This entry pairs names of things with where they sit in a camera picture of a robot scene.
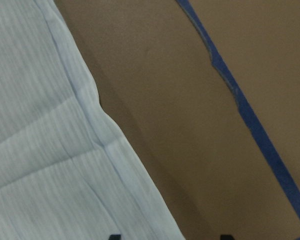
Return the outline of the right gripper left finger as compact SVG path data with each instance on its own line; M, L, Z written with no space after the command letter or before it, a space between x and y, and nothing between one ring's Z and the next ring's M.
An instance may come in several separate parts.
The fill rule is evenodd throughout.
M121 238L122 238L121 234L111 234L108 240L121 240Z

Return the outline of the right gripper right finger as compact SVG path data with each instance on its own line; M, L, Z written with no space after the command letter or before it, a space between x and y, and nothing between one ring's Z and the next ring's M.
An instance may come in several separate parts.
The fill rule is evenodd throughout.
M220 240L235 240L235 238L231 234L221 234Z

